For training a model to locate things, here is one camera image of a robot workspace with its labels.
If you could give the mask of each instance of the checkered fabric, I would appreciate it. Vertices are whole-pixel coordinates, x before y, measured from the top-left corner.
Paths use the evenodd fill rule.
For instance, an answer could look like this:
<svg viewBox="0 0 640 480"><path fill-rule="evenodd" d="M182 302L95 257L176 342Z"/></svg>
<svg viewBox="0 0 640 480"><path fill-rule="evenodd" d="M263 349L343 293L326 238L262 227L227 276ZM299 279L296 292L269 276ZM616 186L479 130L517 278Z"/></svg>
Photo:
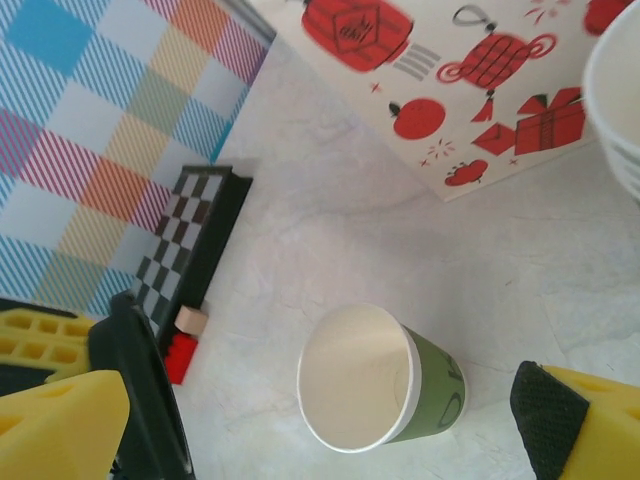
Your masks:
<svg viewBox="0 0 640 480"><path fill-rule="evenodd" d="M211 0L2 0L0 297L105 315L265 53Z"/></svg>
<svg viewBox="0 0 640 480"><path fill-rule="evenodd" d="M221 183L221 175L183 173L142 259L133 291L156 333L189 266Z"/></svg>

